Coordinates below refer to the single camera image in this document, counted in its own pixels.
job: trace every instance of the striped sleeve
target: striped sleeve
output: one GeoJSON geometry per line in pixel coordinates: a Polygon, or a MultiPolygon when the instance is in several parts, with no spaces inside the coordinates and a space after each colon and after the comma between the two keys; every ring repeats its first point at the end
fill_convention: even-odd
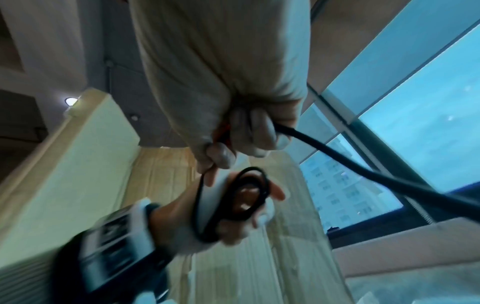
{"type": "Polygon", "coordinates": [[[51,304],[50,274],[58,249],[0,269],[0,302],[51,304]]]}

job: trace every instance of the ceiling light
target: ceiling light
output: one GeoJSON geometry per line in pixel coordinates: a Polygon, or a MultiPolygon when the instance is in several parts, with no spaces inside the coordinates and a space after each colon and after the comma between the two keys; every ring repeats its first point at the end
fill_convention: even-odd
{"type": "Polygon", "coordinates": [[[71,107],[73,106],[79,99],[78,98],[74,98],[74,97],[68,97],[67,99],[65,99],[65,103],[71,107]]]}

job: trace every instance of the wire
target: wire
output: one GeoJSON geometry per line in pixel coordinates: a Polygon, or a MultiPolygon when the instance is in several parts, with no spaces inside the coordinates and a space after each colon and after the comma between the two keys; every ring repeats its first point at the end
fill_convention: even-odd
{"type": "MultiPolygon", "coordinates": [[[[373,182],[379,183],[393,192],[396,192],[400,195],[408,196],[415,200],[421,201],[422,203],[447,210],[458,216],[468,217],[477,222],[480,222],[480,202],[478,201],[456,195],[441,194],[423,185],[416,184],[400,178],[388,177],[380,172],[369,170],[350,160],[348,157],[338,153],[334,149],[328,147],[326,144],[321,143],[318,140],[306,134],[303,134],[302,132],[276,123],[274,123],[273,125],[277,132],[295,137],[303,141],[304,143],[309,144],[310,146],[318,149],[325,155],[328,155],[329,157],[336,160],[338,163],[342,164],[356,174],[361,175],[373,182]]],[[[222,135],[222,138],[224,139],[229,137],[229,134],[222,135]]],[[[200,228],[198,226],[198,209],[203,186],[204,175],[202,175],[200,179],[200,185],[198,187],[195,203],[193,205],[193,214],[191,219],[191,225],[195,235],[203,242],[218,241],[219,238],[215,232],[215,228],[218,222],[220,222],[220,220],[246,220],[255,212],[255,210],[260,208],[265,203],[265,198],[267,198],[270,194],[268,180],[265,173],[261,169],[256,167],[249,167],[243,170],[235,178],[235,181],[228,186],[220,204],[217,207],[217,210],[214,213],[214,216],[212,216],[212,218],[208,221],[206,229],[200,231],[200,228]],[[259,171],[262,181],[259,181],[258,178],[253,178],[251,175],[245,175],[245,173],[248,171],[259,171]],[[237,216],[234,216],[234,214],[232,214],[233,211],[231,206],[233,202],[233,197],[235,196],[237,191],[241,190],[246,185],[251,185],[254,188],[257,188],[259,190],[259,193],[263,193],[263,195],[261,196],[261,199],[258,199],[257,202],[255,202],[255,204],[253,205],[254,208],[249,208],[244,211],[248,213],[238,214],[237,216]]]]}

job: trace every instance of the ceiling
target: ceiling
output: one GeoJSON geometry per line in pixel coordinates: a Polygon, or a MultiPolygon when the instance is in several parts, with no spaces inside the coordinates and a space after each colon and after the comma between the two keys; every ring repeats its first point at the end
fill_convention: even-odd
{"type": "MultiPolygon", "coordinates": [[[[408,2],[312,1],[308,74],[312,89],[321,93],[408,2]]],[[[15,67],[8,67],[2,64],[6,56],[0,56],[0,89],[35,97],[49,130],[62,120],[64,99],[91,86],[110,91],[142,145],[184,146],[150,93],[127,3],[0,1],[0,9],[11,35],[8,45],[21,58],[15,67]],[[140,119],[133,121],[131,115],[140,119]]],[[[315,99],[310,94],[304,110],[315,99]]]]}

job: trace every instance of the wrist device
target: wrist device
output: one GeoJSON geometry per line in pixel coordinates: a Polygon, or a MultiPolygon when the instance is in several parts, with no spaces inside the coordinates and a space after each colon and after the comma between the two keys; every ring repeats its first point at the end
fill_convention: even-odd
{"type": "Polygon", "coordinates": [[[142,199],[102,218],[65,245],[53,268],[55,302],[132,303],[142,292],[163,300],[168,290],[164,269],[172,256],[155,247],[149,230],[150,213],[157,207],[142,199]]]}

